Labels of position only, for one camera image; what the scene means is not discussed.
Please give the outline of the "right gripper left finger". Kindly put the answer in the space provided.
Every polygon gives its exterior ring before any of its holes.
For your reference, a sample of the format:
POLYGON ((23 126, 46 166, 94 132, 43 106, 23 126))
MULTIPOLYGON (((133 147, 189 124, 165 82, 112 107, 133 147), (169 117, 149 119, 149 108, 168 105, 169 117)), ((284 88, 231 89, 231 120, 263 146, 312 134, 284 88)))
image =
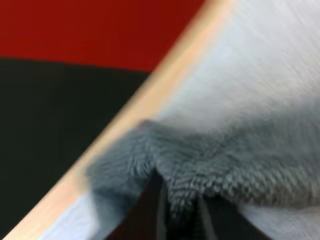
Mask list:
POLYGON ((167 186, 153 170, 134 208, 120 225, 121 240, 173 240, 167 186))

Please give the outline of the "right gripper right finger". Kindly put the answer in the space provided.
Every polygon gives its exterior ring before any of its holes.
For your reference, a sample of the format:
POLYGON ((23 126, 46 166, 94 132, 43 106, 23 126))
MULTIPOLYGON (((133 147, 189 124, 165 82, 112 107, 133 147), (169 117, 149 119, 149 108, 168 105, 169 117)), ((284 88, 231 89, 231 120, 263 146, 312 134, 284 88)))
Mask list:
POLYGON ((221 196, 197 198, 193 240, 259 240, 260 230, 221 196))

